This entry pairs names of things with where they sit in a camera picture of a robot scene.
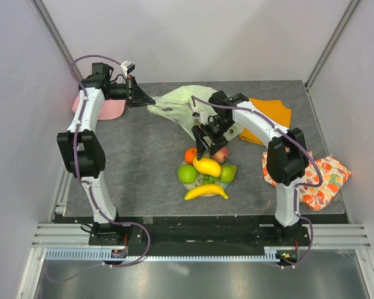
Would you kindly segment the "pink fake peach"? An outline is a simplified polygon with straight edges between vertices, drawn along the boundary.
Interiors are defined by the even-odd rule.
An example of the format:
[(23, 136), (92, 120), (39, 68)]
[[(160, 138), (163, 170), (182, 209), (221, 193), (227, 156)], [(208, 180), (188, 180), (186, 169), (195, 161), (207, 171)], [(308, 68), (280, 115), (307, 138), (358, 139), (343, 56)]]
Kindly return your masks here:
[(217, 151), (214, 155), (212, 155), (212, 158), (217, 161), (219, 164), (223, 164), (229, 156), (229, 151), (226, 147), (221, 148), (219, 151)]

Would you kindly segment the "fake orange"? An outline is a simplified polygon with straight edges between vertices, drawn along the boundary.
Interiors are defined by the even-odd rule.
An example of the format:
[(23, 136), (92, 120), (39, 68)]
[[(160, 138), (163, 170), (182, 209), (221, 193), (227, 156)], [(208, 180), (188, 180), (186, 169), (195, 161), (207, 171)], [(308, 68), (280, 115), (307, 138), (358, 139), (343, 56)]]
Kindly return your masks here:
[(193, 165), (193, 159), (197, 155), (197, 149), (195, 147), (188, 148), (185, 151), (184, 159), (187, 164)]

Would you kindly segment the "yellow fake mango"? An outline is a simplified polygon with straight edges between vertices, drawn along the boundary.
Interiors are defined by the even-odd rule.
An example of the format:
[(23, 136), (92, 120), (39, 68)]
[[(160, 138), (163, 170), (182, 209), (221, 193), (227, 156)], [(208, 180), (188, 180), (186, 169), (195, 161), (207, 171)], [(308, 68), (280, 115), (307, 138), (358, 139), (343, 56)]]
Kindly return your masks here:
[(206, 174), (215, 178), (220, 177), (222, 171), (221, 165), (217, 161), (206, 156), (201, 159), (197, 159), (195, 156), (193, 158), (193, 166), (201, 174)]

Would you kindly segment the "green fake pear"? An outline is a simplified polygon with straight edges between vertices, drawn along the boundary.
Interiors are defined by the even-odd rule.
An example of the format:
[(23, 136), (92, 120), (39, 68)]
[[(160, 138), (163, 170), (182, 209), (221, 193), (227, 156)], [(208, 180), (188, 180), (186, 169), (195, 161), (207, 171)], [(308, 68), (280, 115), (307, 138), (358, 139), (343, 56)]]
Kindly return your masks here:
[(236, 175), (237, 166), (235, 165), (222, 165), (221, 166), (221, 175), (219, 180), (222, 183), (231, 183)]

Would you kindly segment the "green fake apple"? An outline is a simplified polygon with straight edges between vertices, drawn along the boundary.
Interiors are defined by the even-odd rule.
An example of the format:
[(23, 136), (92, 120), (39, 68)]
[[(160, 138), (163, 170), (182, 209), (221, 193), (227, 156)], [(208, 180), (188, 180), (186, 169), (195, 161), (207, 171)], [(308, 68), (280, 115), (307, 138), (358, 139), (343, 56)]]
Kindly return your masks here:
[(194, 183), (198, 177), (198, 172), (192, 165), (183, 164), (178, 168), (178, 179), (185, 184)]

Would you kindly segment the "light green plastic bag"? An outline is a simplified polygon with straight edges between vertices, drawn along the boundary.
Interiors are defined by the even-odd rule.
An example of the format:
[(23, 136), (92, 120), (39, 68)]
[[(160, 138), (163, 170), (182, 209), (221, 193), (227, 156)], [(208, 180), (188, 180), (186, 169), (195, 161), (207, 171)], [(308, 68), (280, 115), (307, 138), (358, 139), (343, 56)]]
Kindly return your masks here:
[(179, 87), (160, 97), (152, 97), (155, 105), (148, 105), (149, 112), (165, 117), (177, 124), (194, 139), (191, 131), (194, 125), (193, 118), (193, 101), (191, 96), (194, 95), (203, 101), (208, 101), (210, 96), (216, 90), (211, 87), (200, 85), (187, 85)]

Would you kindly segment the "yellow fake banana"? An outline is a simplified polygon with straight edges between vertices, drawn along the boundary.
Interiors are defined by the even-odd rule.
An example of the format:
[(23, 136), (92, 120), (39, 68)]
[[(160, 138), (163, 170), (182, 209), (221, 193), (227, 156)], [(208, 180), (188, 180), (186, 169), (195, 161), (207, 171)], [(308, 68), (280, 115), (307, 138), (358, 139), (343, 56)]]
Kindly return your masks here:
[(224, 199), (229, 199), (229, 196), (226, 194), (224, 188), (218, 184), (204, 184), (194, 187), (186, 193), (184, 199), (186, 201), (189, 201), (200, 196), (206, 196), (208, 194), (219, 195)]

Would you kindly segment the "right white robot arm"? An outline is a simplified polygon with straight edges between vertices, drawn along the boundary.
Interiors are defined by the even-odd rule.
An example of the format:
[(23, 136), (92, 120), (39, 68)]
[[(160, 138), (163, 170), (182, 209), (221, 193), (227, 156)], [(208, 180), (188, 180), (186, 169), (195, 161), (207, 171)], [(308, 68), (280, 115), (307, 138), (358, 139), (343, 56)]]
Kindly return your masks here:
[(204, 116), (197, 107), (200, 99), (192, 96), (193, 118), (197, 124), (192, 127), (196, 140), (198, 160), (207, 154), (215, 154), (228, 141), (225, 132), (235, 124), (248, 129), (267, 148), (266, 169), (276, 183), (277, 207), (276, 227), (273, 238), (280, 245), (287, 245), (295, 239), (299, 225), (299, 208), (295, 185), (301, 183), (310, 155), (306, 150), (303, 132), (290, 130), (261, 113), (243, 94), (227, 96), (223, 91), (212, 94), (205, 103), (214, 108), (213, 116)]

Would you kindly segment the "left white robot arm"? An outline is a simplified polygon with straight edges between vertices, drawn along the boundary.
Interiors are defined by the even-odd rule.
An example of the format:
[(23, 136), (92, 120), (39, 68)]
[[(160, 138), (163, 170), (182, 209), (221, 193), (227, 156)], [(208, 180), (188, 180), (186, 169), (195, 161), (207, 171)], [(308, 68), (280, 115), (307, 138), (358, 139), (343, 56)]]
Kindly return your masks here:
[(145, 107), (156, 102), (137, 84), (131, 72), (135, 64), (120, 64), (123, 83), (112, 79), (113, 67), (99, 62), (92, 64), (92, 73), (78, 80), (79, 104), (74, 119), (65, 132), (57, 134), (57, 144), (66, 170), (73, 174), (87, 194), (93, 210), (94, 225), (108, 224), (103, 238), (117, 245), (124, 238), (124, 229), (116, 225), (117, 209), (112, 204), (103, 172), (105, 152), (95, 134), (99, 112), (107, 100), (125, 100), (129, 107)]

